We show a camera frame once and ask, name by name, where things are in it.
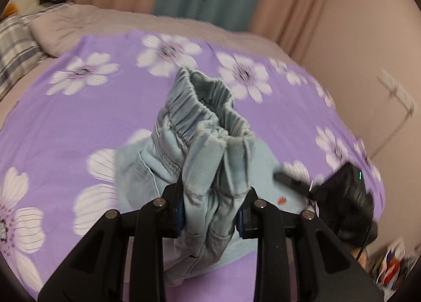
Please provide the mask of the light blue denim pants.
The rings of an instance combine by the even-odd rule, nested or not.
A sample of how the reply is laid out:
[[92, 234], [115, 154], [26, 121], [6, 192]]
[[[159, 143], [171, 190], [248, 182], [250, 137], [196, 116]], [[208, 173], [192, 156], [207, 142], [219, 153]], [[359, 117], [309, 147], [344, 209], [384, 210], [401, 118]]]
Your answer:
[[181, 181], [186, 225], [163, 243], [164, 281], [185, 279], [229, 264], [254, 250], [235, 234], [235, 216], [250, 189], [282, 210], [300, 213], [305, 198], [277, 183], [281, 170], [270, 148], [234, 108], [234, 96], [216, 78], [179, 70], [150, 137], [116, 155], [115, 185], [122, 212], [139, 209]]

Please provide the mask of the colourful clutter pile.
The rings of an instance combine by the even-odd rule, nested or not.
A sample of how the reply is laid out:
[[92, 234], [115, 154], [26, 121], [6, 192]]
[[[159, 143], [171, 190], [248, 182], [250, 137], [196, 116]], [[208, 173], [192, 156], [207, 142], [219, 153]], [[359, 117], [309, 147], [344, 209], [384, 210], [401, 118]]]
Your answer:
[[406, 249], [403, 237], [396, 238], [368, 258], [366, 272], [384, 293], [394, 293], [409, 276], [420, 251]]

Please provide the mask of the purple floral bed sheet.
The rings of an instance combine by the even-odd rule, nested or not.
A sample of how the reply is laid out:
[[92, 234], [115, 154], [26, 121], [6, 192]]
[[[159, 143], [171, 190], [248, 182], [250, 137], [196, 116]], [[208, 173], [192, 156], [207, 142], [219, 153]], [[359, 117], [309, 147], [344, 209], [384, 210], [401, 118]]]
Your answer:
[[116, 153], [151, 135], [182, 66], [233, 92], [258, 139], [253, 186], [262, 198], [299, 211], [304, 199], [275, 183], [275, 170], [321, 182], [351, 161], [380, 217], [385, 188], [363, 143], [329, 93], [290, 60], [169, 34], [85, 36], [40, 69], [1, 129], [1, 253], [29, 296], [117, 207]]

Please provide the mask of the plaid grey pillow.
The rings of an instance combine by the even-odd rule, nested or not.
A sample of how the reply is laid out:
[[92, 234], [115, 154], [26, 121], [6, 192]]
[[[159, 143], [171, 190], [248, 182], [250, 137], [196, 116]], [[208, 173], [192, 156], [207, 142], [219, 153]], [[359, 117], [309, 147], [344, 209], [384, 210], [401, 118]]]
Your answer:
[[1, 100], [47, 58], [29, 29], [30, 22], [40, 15], [14, 14], [1, 21]]

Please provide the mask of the white goose plush toy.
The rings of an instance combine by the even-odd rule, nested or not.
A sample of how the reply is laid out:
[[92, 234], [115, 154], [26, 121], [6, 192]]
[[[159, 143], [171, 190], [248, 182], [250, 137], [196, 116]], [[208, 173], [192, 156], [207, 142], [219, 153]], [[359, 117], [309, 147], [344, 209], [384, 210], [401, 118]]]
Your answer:
[[43, 9], [40, 0], [10, 0], [6, 5], [1, 17], [9, 17], [10, 15], [30, 15]]

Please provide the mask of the white wall power strip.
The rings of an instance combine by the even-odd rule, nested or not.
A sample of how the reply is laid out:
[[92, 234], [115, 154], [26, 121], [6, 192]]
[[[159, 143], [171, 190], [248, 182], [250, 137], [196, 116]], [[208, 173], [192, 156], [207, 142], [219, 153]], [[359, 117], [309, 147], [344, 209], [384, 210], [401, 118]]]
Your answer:
[[410, 93], [384, 69], [381, 69], [378, 81], [404, 107], [406, 113], [413, 117], [417, 112], [417, 103]]

